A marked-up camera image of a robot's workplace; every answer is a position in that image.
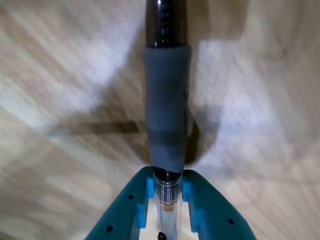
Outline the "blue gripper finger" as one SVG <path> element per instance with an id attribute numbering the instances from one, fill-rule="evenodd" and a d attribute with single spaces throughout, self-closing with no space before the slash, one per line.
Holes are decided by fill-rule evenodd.
<path id="1" fill-rule="evenodd" d="M 247 221 L 201 174 L 183 171 L 182 200 L 188 203 L 190 227 L 200 240 L 255 240 Z"/>
<path id="2" fill-rule="evenodd" d="M 87 235 L 87 240 L 138 240 L 154 198 L 153 168 L 143 167 L 127 183 Z"/>

